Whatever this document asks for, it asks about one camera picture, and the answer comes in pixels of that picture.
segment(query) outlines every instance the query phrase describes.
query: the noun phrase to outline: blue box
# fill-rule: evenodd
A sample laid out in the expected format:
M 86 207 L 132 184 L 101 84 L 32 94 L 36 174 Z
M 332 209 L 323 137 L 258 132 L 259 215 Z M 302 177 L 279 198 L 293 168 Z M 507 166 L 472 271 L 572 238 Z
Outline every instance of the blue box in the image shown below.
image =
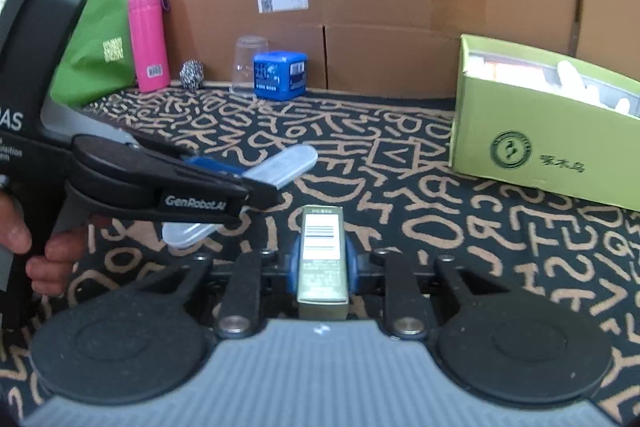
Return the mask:
M 269 52 L 254 57 L 256 96 L 270 100 L 289 100 L 305 94 L 306 55 Z

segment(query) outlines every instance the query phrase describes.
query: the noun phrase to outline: green shopping bag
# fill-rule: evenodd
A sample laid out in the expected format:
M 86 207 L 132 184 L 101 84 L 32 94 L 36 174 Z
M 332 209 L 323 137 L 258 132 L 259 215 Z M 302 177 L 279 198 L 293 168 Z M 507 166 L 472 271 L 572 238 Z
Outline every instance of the green shopping bag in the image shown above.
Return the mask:
M 132 86 L 134 76 L 127 0 L 87 0 L 53 78 L 51 98 L 86 105 Z

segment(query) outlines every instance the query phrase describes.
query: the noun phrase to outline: gray ribbed plate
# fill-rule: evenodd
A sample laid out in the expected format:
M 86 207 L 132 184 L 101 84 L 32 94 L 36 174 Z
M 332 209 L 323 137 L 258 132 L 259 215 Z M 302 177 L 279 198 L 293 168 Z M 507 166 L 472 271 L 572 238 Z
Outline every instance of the gray ribbed plate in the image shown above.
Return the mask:
M 515 410 L 466 393 L 419 343 L 374 321 L 272 320 L 222 342 L 182 387 L 138 405 L 92 407 L 55 397 L 25 427 L 614 427 L 588 401 Z

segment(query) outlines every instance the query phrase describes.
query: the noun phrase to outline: human hand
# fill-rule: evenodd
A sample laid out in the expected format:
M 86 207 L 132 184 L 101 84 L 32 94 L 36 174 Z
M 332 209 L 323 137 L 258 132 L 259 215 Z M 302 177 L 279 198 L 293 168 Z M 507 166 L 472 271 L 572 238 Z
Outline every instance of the human hand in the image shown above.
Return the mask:
M 97 219 L 98 226 L 105 226 L 104 218 Z M 26 271 L 34 292 L 56 296 L 66 291 L 74 264 L 80 260 L 87 246 L 88 225 L 54 235 L 47 241 L 44 256 L 31 257 Z M 20 255 L 31 248 L 31 233 L 14 202 L 0 191 L 0 244 Z

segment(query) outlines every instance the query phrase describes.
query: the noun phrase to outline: pink thermos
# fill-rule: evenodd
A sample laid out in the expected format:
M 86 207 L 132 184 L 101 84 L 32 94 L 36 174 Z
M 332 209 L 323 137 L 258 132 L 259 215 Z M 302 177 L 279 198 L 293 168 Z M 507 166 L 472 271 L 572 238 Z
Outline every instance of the pink thermos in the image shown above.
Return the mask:
M 129 29 L 133 61 L 141 92 L 155 91 L 171 83 L 164 43 L 162 10 L 166 0 L 129 0 Z

